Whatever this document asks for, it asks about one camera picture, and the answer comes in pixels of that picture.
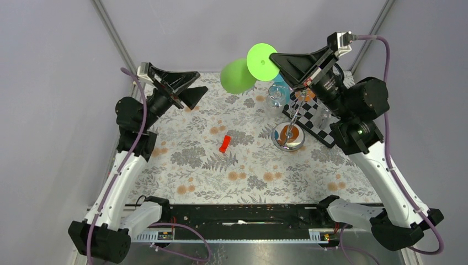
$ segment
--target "white wall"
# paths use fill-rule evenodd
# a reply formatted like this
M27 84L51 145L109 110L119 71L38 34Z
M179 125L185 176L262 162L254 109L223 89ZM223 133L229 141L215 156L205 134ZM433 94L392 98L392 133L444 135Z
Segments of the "white wall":
M406 179L445 220L442 255L424 264L466 264L468 2L398 1L379 34L390 43L391 152ZM372 44L359 78L382 77L385 49ZM418 247L434 250L426 232Z
M0 263L66 264L130 80L90 1L2 1L0 25Z
M309 53L335 31L367 34L385 0L103 0L136 62L220 71L256 43ZM340 61L351 66L359 45Z

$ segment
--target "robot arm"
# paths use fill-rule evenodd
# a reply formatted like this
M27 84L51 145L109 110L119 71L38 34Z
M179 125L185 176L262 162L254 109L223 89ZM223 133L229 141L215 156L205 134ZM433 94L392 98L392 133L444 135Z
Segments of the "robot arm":
M348 203L330 196L319 203L335 222L344 222L373 233L389 250L412 246L429 226L416 212L396 183L394 171L423 215L433 225L443 220L438 209L425 205L406 182L397 167L388 168L384 137L374 120L389 110L385 82L368 77L346 88L333 71L339 57L350 52L357 39L351 32L334 33L327 46L311 54L271 54L280 74L295 91L309 88L339 122L330 125L332 136L345 155L364 172L379 195L384 208Z
M166 199L148 197L143 204L124 220L121 216L126 198L135 181L145 168L156 143L157 134L148 129L172 106L182 109L187 105L193 109L208 91L206 87L188 88L199 76L198 72L167 72L143 62L137 75L155 88L146 98L147 115L143 134L137 145L132 145L138 136L143 121L143 105L132 97L125 97L115 106L120 138L117 154L109 177L91 210L82 222L73 221L68 229L73 243L82 255L86 255L88 233L93 227L91 256L106 261L120 263L127 255L131 239L139 235L149 225L159 220L168 221ZM133 150L129 158L125 157ZM99 211L100 203L105 199Z

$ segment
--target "metal frame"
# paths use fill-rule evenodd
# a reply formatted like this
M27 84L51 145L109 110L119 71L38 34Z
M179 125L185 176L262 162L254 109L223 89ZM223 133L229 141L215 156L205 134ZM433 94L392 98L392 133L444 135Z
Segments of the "metal frame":
M125 218L125 217L129 216L134 211L135 211L134 206L124 207L124 211L122 212L122 218ZM313 231L315 231L315 232L330 232L332 230L331 229L319 229L319 228L317 228L317 229L313 229ZM349 229L347 231L349 231L349 232L362 232L364 230L363 229L357 229L357 228L351 228L351 229ZM404 263L405 265L422 265L423 264L423 261L421 259L420 254L415 253L414 251L409 250L407 248L404 248L404 249L399 250L399 251L401 251L403 260L405 262ZM79 255L78 251L76 251L75 248L74 248L74 250L72 252L72 256L71 256L71 258L69 260L70 260L70 262L67 263L68 265L86 265L87 264L86 256Z
M109 37L112 39L112 42L117 48L117 51L119 52L120 57L122 57L122 60L124 60L125 65L132 73L136 74L135 63L131 59L119 34L115 30L114 24L112 23L112 20L110 20L109 14L105 10L104 5L102 4L101 0L91 0L91 3L93 4L94 9L96 10L96 13L98 14L99 18L103 22L105 29L107 30L107 33L109 33Z
M376 35L379 32L379 29L382 26L382 23L384 22L385 18L389 14L395 2L396 0L387 0L385 2L384 6L382 7L382 10L377 16L376 21L374 22L374 25L370 29L369 35ZM358 55L356 56L356 59L354 59L353 64L351 64L351 68L349 69L349 71L351 71L353 75L356 73L356 70L359 67L359 64L361 63L364 55L369 50L370 44L371 44L371 40L366 40L364 42L364 45L359 50Z

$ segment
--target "metal pole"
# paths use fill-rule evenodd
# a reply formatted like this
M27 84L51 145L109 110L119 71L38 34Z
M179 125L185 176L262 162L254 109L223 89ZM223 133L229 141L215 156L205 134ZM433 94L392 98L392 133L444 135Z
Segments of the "metal pole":
M393 4L395 3L396 0L387 0L384 4L384 7L382 7L382 10L379 13L379 16L377 17L377 20L374 22L374 25L370 29L369 35L377 35L379 32L380 27L382 26L382 23L384 22L385 18L387 17L389 11L393 7ZM364 55L366 52L369 50L370 47L370 40L366 40L364 42L364 45L361 47L361 49L358 52L358 55L356 56L356 59L354 60L353 64L351 65L351 68L349 69L351 73L354 75L356 73L356 69L358 68L359 64L361 63Z
M112 20L110 20L109 14L105 10L104 5L102 4L101 0L91 0L91 3L93 4L94 9L96 10L96 13L98 13L101 21L103 22L105 29L107 30L107 33L109 33L109 36L112 39L112 42L114 43L115 47L117 48L117 51L119 52L120 57L122 57L122 60L124 60L125 66L132 73L136 74L135 63L133 62L129 53L127 52L125 45L122 43L122 40L120 39L119 34L115 30L114 24L112 23Z

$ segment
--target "floral tablecloth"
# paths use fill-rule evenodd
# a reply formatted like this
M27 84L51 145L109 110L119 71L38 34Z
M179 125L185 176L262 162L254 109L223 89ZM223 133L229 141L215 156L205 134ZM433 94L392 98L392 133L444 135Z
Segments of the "floral tablecloth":
M347 81L352 82L350 73ZM329 149L306 133L296 152L276 148L272 128L288 120L264 111L271 82L257 82L239 95L226 93L219 73L202 73L193 86L207 86L197 107L166 112L151 128L159 136L152 157L127 200L140 195L171 203L316 203L330 194L351 202L379 202L361 170L339 148ZM151 94L152 87L146 86ZM225 154L219 147L232 137Z

